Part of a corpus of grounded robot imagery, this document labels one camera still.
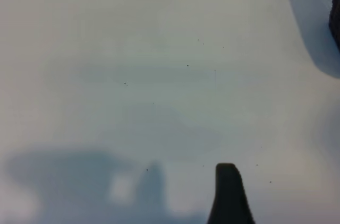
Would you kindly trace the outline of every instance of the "white surface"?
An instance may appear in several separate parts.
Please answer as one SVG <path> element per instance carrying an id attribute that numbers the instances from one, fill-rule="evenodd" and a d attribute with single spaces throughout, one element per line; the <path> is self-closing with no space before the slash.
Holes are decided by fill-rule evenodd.
<path id="1" fill-rule="evenodd" d="M 330 8 L 331 0 L 319 1 Z M 0 223 L 77 216 L 72 209 L 86 195 L 80 189 L 71 198 L 61 187 L 82 184 L 75 171 L 82 167 L 105 178 L 100 161 L 109 154 L 131 165 L 107 192 L 125 204 L 127 213 L 117 214 L 130 216 L 116 223 L 140 215 L 145 223 L 155 223 L 154 216 L 204 223 L 219 162 L 240 169 L 257 223 L 339 222 L 340 81 L 313 62 L 290 0 L 0 5 Z M 308 22 L 326 25 L 328 14 L 314 20 L 312 11 Z M 53 169 L 63 152 L 77 158 L 80 151 L 90 160 L 79 157 L 73 173 Z M 100 161 L 91 169 L 92 155 Z M 12 167 L 16 158 L 19 167 Z M 49 174 L 59 185 L 39 184 Z M 141 195 L 134 192 L 139 186 Z M 152 190 L 155 198 L 138 203 Z M 52 207 L 41 199 L 46 191 Z M 182 219 L 196 215 L 202 217 Z"/>

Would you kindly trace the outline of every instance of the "black object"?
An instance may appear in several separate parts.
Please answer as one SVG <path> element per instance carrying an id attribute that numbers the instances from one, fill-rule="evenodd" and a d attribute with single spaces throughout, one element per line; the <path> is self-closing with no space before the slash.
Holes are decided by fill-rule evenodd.
<path id="1" fill-rule="evenodd" d="M 332 0 L 332 7 L 329 15 L 329 29 L 331 34 L 340 49 L 340 2 Z"/>
<path id="2" fill-rule="evenodd" d="M 234 164 L 216 166 L 215 199 L 207 224 L 255 224 L 243 188 L 239 170 Z"/>

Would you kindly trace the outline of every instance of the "white tabletop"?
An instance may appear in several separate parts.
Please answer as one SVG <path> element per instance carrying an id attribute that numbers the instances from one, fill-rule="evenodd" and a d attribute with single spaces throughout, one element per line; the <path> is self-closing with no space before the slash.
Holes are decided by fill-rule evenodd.
<path id="1" fill-rule="evenodd" d="M 0 223 L 205 223 L 219 162 L 257 223 L 338 223 L 331 5 L 0 0 Z"/>

